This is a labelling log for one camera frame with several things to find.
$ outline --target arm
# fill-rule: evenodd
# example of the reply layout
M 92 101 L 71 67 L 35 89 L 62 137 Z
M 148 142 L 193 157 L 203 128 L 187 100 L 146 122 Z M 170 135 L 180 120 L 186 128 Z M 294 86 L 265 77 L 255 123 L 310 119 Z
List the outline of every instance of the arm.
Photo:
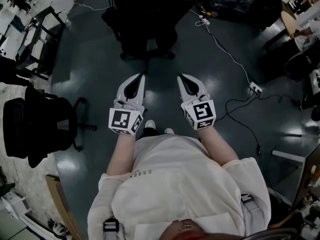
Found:
M 307 27 L 306 29 L 301 30 L 300 32 L 296 33 L 294 36 L 298 37 L 298 36 L 310 36 L 312 34 L 311 28 Z
M 107 175 L 123 175 L 132 171 L 135 143 L 135 135 L 119 134 L 106 170 Z
M 220 166 L 239 159 L 232 147 L 226 143 L 213 126 L 199 129 L 197 133 L 211 159 L 216 161 Z

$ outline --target shoe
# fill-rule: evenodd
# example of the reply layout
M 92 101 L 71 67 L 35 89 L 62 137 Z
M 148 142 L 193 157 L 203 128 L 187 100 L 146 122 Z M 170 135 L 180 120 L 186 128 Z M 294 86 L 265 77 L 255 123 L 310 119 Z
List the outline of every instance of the shoe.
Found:
M 175 134 L 174 130 L 172 130 L 171 128 L 166 128 L 166 129 L 164 130 L 164 133 L 165 133 L 165 134 Z
M 153 128 L 156 129 L 156 123 L 153 120 L 148 120 L 145 122 L 144 128 Z

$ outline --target black office chair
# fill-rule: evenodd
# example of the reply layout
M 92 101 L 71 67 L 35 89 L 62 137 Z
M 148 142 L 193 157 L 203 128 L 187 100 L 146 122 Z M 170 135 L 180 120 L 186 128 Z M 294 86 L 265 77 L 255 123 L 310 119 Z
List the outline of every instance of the black office chair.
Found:
M 169 49 L 177 41 L 175 25 L 193 6 L 193 0 L 114 0 L 102 15 L 102 19 L 112 28 L 116 39 L 121 42 L 126 56 L 146 61 L 152 57 L 167 56 L 174 59 Z M 148 40 L 155 39 L 157 49 L 147 51 Z
M 297 53 L 284 65 L 284 74 L 296 82 L 308 76 L 320 63 L 320 40 L 304 52 Z
M 95 125 L 77 122 L 76 109 L 85 103 L 81 97 L 72 107 L 62 97 L 46 94 L 32 87 L 25 99 L 7 101 L 3 108 L 3 138 L 8 157 L 25 159 L 35 168 L 48 154 L 67 150 L 72 144 L 77 151 L 77 127 L 97 130 Z

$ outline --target gray floor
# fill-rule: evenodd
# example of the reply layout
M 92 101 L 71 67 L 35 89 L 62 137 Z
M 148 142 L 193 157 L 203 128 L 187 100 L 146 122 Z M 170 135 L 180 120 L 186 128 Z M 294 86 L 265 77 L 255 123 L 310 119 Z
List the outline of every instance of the gray floor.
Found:
M 77 0 L 93 8 L 108 6 L 108 0 Z M 107 169 L 117 135 L 108 129 L 109 108 L 113 106 L 118 86 L 128 77 L 141 73 L 144 62 L 123 61 L 119 55 L 121 44 L 112 30 L 102 21 L 103 10 L 92 11 L 76 5 L 69 14 L 70 25 L 64 31 L 52 77 L 51 93 L 74 103 L 78 97 L 89 101 L 87 122 L 97 125 L 97 132 L 79 132 L 77 142 L 84 150 L 71 147 L 56 152 L 55 159 L 69 206 L 83 233 L 87 235 L 87 214 L 98 192 L 98 180 Z M 217 117 L 225 113 L 229 99 L 245 99 L 249 89 L 244 71 L 223 53 L 202 27 L 196 27 L 197 16 L 189 12 L 177 24 L 178 40 L 172 51 L 175 60 L 153 58 L 146 76 L 144 105 L 148 109 L 144 120 L 153 119 L 162 131 L 167 127 L 176 134 L 197 137 L 180 110 L 180 93 L 177 74 L 193 75 L 204 82 L 214 100 Z M 248 25 L 212 19 L 210 31 L 218 37 L 228 51 L 257 80 L 262 74 L 257 59 L 264 54 L 263 45 L 283 26 L 278 22 L 264 32 Z M 288 94 L 301 99 L 305 94 L 305 81 L 294 82 L 286 77 L 261 85 L 262 97 Z M 235 101 L 230 108 L 237 106 Z M 79 108 L 80 118 L 86 110 Z M 310 110 L 300 112 L 290 99 L 284 97 L 255 100 L 239 109 L 233 116 L 250 126 L 261 145 L 263 168 L 271 184 L 287 177 L 292 166 L 272 157 L 278 149 L 295 155 L 308 154 L 317 145 L 315 140 L 285 137 L 286 133 L 317 134 L 319 129 L 310 120 Z M 215 124 L 216 129 L 242 158 L 256 155 L 256 142 L 243 126 L 225 118 Z

